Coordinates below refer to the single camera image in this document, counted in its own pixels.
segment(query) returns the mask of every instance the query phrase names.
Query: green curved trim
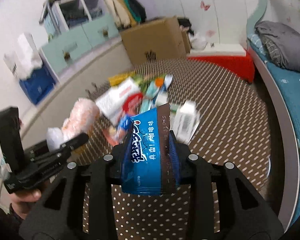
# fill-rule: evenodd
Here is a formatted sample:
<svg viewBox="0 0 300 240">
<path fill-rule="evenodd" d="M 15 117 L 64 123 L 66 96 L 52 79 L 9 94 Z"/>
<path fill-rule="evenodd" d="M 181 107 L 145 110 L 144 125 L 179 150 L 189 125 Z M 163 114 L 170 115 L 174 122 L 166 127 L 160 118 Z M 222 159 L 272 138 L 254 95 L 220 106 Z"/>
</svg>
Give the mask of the green curved trim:
<svg viewBox="0 0 300 240">
<path fill-rule="evenodd" d="M 258 6 L 247 20 L 247 35 L 255 33 L 254 27 L 266 12 L 268 0 L 259 0 Z"/>
</svg>

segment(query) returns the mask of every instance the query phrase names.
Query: green drawer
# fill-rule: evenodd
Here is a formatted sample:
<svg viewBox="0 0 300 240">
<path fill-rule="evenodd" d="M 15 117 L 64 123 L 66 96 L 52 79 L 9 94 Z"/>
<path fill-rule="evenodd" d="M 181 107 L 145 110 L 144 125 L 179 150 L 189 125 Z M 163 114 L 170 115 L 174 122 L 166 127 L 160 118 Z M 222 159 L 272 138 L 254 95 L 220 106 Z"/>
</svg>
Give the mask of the green drawer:
<svg viewBox="0 0 300 240">
<path fill-rule="evenodd" d="M 105 41 L 119 35 L 113 18 L 111 15 L 106 14 L 92 22 L 82 25 L 84 32 L 92 47 L 100 45 Z M 108 31 L 108 37 L 103 36 L 103 29 Z"/>
<path fill-rule="evenodd" d="M 92 46 L 82 26 L 62 33 L 62 35 L 54 38 L 47 45 L 42 47 L 47 61 L 56 74 L 59 74 L 63 69 L 70 66 L 76 59 L 91 49 Z M 66 60 L 64 58 L 64 52 L 70 54 L 69 59 Z"/>
</svg>

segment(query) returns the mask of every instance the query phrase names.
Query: blue bed sheet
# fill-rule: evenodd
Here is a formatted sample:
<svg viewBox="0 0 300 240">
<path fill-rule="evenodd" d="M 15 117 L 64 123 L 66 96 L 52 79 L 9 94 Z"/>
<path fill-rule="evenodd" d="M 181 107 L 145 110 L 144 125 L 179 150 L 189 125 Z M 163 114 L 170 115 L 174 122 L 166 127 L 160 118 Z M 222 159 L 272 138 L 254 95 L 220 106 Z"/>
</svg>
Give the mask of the blue bed sheet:
<svg viewBox="0 0 300 240">
<path fill-rule="evenodd" d="M 300 159 L 300 73 L 282 69 L 271 63 L 266 56 L 258 52 L 258 49 L 251 44 L 251 47 L 259 55 L 259 57 L 266 63 L 269 72 L 274 78 L 282 97 L 288 108 L 295 134 L 297 137 Z M 300 185 L 299 198 L 297 207 L 292 218 L 291 225 L 297 220 L 300 215 Z"/>
</svg>

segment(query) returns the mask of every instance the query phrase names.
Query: black garment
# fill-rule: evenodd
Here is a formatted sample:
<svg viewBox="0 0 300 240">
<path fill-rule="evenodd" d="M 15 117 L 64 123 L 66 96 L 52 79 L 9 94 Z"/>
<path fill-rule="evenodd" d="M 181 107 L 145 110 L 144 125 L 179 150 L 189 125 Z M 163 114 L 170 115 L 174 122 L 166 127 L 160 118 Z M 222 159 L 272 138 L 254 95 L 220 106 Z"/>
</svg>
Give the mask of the black garment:
<svg viewBox="0 0 300 240">
<path fill-rule="evenodd" d="M 145 8 L 137 0 L 128 0 L 130 8 L 136 15 L 140 15 L 141 23 L 146 21 L 147 15 Z"/>
<path fill-rule="evenodd" d="M 22 240 L 18 235 L 22 219 L 10 208 L 10 214 L 6 214 L 0 208 L 0 240 Z"/>
</svg>

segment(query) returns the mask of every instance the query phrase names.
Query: brown dotted mat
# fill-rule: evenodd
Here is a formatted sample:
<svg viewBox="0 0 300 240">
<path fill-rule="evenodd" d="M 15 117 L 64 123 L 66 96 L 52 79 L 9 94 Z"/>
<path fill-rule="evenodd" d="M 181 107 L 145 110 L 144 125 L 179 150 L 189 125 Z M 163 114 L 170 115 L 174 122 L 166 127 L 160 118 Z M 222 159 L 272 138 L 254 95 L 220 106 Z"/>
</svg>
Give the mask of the brown dotted mat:
<svg viewBox="0 0 300 240">
<path fill-rule="evenodd" d="M 169 102 L 183 104 L 186 99 L 197 103 L 200 125 L 189 143 L 192 153 L 208 162 L 222 165 L 233 162 L 257 190 L 266 182 L 270 155 L 270 130 L 265 103 L 236 74 L 213 63 L 190 60 L 147 62 L 135 68 L 136 73 L 173 74 L 168 89 Z M 106 83 L 90 94 L 95 100 L 109 89 Z M 110 125 L 102 118 L 96 121 L 89 143 L 79 163 L 89 164 L 111 153 L 101 130 Z M 185 239 L 190 202 L 190 185 L 178 187 L 175 193 L 161 196 L 125 194 L 112 186 L 113 210 L 118 238 Z M 218 197 L 215 185 L 215 231 L 219 230 Z M 89 231 L 89 185 L 86 188 L 83 230 Z"/>
</svg>

